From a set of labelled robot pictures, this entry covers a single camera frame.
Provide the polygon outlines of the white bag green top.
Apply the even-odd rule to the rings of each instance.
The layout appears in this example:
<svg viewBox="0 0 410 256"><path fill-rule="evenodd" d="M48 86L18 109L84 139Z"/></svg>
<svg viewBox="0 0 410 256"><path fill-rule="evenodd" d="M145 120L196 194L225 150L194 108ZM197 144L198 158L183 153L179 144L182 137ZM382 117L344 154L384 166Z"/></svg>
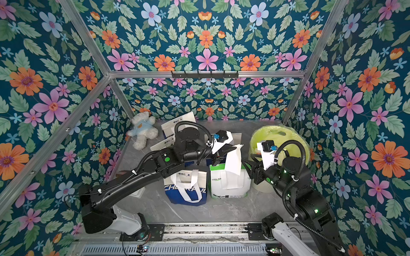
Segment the white bag green top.
<svg viewBox="0 0 410 256"><path fill-rule="evenodd" d="M225 164L210 166L210 191L213 198L243 198L250 190L251 178L242 165L239 174L225 170Z"/></svg>

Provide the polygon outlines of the black wall hook rail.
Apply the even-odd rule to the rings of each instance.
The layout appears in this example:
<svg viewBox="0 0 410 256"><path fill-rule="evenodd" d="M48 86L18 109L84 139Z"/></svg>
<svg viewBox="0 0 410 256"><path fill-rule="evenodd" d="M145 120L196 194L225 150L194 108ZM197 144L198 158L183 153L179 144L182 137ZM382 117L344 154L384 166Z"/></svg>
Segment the black wall hook rail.
<svg viewBox="0 0 410 256"><path fill-rule="evenodd" d="M176 71L171 72L173 79L237 79L238 71Z"/></svg>

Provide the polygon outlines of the middle left blue white bag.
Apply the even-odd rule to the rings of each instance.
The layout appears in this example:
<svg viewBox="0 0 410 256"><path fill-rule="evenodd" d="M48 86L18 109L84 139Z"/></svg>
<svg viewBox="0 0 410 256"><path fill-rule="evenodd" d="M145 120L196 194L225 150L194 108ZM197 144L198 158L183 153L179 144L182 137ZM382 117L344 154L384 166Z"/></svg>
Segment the middle left blue white bag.
<svg viewBox="0 0 410 256"><path fill-rule="evenodd" d="M164 140L162 140L161 142L153 145L150 147L151 151L157 151L157 150L161 150L164 148L168 148L171 147L175 144L175 137L174 136L170 136Z"/></svg>

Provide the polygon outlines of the white teddy bear blue shirt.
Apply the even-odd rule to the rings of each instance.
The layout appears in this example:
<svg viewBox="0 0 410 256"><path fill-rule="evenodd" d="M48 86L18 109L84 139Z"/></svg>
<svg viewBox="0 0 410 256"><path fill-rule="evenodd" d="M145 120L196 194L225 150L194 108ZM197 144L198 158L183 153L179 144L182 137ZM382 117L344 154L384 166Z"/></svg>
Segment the white teddy bear blue shirt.
<svg viewBox="0 0 410 256"><path fill-rule="evenodd" d="M142 150L146 147L148 139L155 139L159 131L154 127L156 119L149 112L142 112L131 119L132 128L127 132L131 137L132 146L136 150Z"/></svg>

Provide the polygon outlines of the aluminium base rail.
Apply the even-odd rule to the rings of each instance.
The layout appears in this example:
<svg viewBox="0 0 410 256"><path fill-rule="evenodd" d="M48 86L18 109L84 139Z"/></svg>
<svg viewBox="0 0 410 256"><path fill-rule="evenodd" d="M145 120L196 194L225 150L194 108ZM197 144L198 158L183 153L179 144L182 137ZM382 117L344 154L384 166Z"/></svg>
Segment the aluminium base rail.
<svg viewBox="0 0 410 256"><path fill-rule="evenodd" d="M141 241L113 231L81 234L70 256L339 256L294 221L267 239L257 222L153 223Z"/></svg>

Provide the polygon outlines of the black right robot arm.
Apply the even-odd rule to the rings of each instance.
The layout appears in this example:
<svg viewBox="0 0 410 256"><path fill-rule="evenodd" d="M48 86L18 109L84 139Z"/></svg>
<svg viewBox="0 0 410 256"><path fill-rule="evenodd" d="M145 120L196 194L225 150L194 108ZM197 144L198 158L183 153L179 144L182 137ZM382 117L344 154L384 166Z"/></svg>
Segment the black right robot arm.
<svg viewBox="0 0 410 256"><path fill-rule="evenodd" d="M321 256L346 255L329 202L311 186L303 144L288 140L276 146L266 140L257 143L257 150L251 161L243 162L253 182L273 188L288 214L312 236Z"/></svg>

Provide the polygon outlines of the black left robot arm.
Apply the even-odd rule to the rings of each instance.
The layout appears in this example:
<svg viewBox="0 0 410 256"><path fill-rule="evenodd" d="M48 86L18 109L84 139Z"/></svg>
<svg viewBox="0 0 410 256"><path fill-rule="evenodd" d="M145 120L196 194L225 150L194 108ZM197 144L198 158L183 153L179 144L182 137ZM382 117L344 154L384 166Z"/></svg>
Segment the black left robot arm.
<svg viewBox="0 0 410 256"><path fill-rule="evenodd" d="M231 132L219 130L211 134L203 125L191 121L178 122L174 138L173 146L149 152L126 174L99 186L80 188L81 216L87 234L111 229L144 239L149 227L143 214L122 212L116 203L151 183L171 177L187 162L200 165L210 159L216 165L235 150Z"/></svg>

